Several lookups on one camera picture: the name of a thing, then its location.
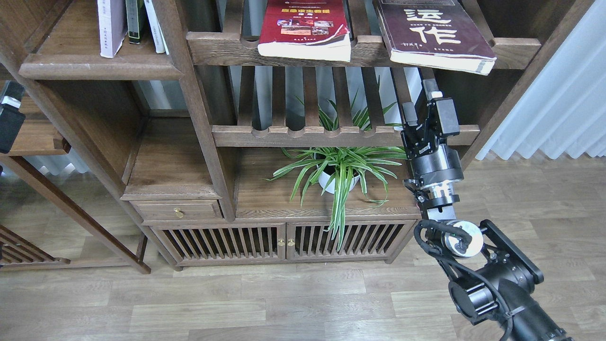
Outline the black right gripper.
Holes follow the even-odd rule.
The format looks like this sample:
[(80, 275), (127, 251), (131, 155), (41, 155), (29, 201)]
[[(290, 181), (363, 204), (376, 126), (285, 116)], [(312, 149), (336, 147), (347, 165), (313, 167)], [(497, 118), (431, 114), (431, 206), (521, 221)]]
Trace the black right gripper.
[(460, 200), (453, 188), (453, 183), (464, 178), (459, 155), (446, 144), (445, 138), (437, 136), (458, 135), (460, 126), (453, 100), (444, 97), (436, 80), (423, 79), (422, 85), (427, 98), (427, 118), (437, 133), (418, 125), (415, 104), (402, 104), (401, 136), (412, 176), (403, 183), (421, 209), (433, 209)]

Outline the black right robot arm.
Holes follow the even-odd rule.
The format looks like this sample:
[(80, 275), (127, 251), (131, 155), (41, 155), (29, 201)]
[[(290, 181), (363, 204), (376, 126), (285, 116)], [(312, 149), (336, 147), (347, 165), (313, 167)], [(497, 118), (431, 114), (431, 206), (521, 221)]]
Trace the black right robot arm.
[(463, 169), (457, 151), (447, 145), (447, 138), (460, 132), (456, 110), (434, 78), (424, 78), (422, 86), (427, 114), (419, 118), (412, 103), (403, 104), (401, 134), (412, 174), (404, 184), (423, 215), (415, 240), (449, 278), (450, 297), (470, 323), (498, 322), (504, 341), (568, 341), (531, 296), (543, 272), (490, 220), (474, 224), (456, 218), (459, 196), (453, 184), (463, 179)]

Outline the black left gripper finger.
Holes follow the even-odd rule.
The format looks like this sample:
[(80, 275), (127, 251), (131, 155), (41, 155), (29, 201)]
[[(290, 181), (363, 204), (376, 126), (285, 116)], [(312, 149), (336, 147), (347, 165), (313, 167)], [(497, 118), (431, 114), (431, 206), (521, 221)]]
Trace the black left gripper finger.
[(19, 111), (25, 88), (16, 81), (7, 81), (1, 91), (0, 106), (0, 152), (9, 153), (25, 115)]

